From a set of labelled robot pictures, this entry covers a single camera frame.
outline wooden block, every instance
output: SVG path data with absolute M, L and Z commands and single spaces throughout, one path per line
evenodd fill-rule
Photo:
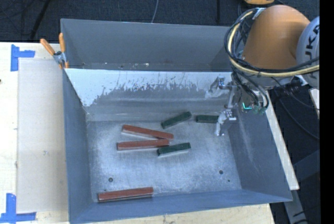
M 171 154 L 179 154 L 182 152 L 188 152 L 189 149 L 191 149 L 190 143 L 181 143 L 181 144 L 162 147 L 157 150 L 157 153 L 158 153 L 158 156 L 168 156 Z
M 151 197 L 153 195 L 152 187 L 133 188 L 128 190 L 112 191 L 98 194 L 98 202 L 111 202 L 128 199 L 138 199 Z
M 162 126 L 163 129 L 165 129 L 167 127 L 176 125 L 180 122 L 186 121 L 186 120 L 190 119 L 191 117 L 192 117 L 192 114 L 190 112 L 185 112 L 185 113 L 179 114 L 176 117 L 170 118 L 170 119 L 162 122 L 161 126 Z
M 169 140 L 174 139 L 174 135 L 171 133 L 156 131 L 138 126 L 130 126 L 130 125 L 123 125 L 122 133 L 149 137 L 149 138 L 159 138 L 159 139 L 164 138 Z
M 139 140 L 135 142 L 117 143 L 117 150 L 149 149 L 168 146 L 168 139 Z
M 218 115 L 197 115 L 197 123 L 216 123 L 218 121 Z

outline blue tape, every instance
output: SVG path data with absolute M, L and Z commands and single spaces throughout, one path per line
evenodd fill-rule
M 17 221 L 32 221 L 36 218 L 36 212 L 16 214 L 16 195 L 7 193 L 6 212 L 0 216 L 0 223 L 16 224 Z
M 20 47 L 11 45 L 10 71 L 18 71 L 19 58 L 33 58 L 35 51 L 20 51 Z

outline red block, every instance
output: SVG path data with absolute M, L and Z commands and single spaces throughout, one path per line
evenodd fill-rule
M 140 140 L 136 142 L 117 143 L 117 150 L 149 149 L 168 146 L 168 139 Z
M 101 202 L 119 201 L 126 199 L 145 198 L 145 197 L 151 197 L 152 195 L 153 195 L 152 187 L 133 188 L 128 190 L 99 193 L 98 201 L 101 203 Z
M 164 138 L 169 140 L 174 139 L 174 135 L 171 133 L 156 131 L 138 126 L 123 125 L 122 132 L 126 134 L 138 135 L 149 138 Z

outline table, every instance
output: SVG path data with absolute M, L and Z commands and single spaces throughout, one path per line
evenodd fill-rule
M 10 71 L 11 45 L 35 51 Z M 59 44 L 51 45 L 56 51 Z M 17 213 L 36 211 L 31 223 L 68 223 L 63 130 L 62 73 L 39 43 L 0 43 L 0 213 L 6 193 L 17 196 Z M 267 117 L 291 190 L 298 190 L 272 106 Z M 274 223 L 269 204 L 108 221 L 150 223 Z

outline dark green block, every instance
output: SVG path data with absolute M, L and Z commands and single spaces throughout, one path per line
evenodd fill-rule
M 216 123 L 218 121 L 218 115 L 198 115 L 196 116 L 197 123 Z
M 158 156 L 174 154 L 182 151 L 188 151 L 191 149 L 190 143 L 181 143 L 176 145 L 170 145 L 161 147 L 157 150 Z
M 170 118 L 166 121 L 163 121 L 161 123 L 161 126 L 162 126 L 163 129 L 165 129 L 167 127 L 176 125 L 180 122 L 186 121 L 186 120 L 190 119 L 191 117 L 192 117 L 192 114 L 190 112 L 185 112 L 185 113 L 182 113 L 182 114 L 180 114 L 176 117 L 173 117 L 173 118 Z

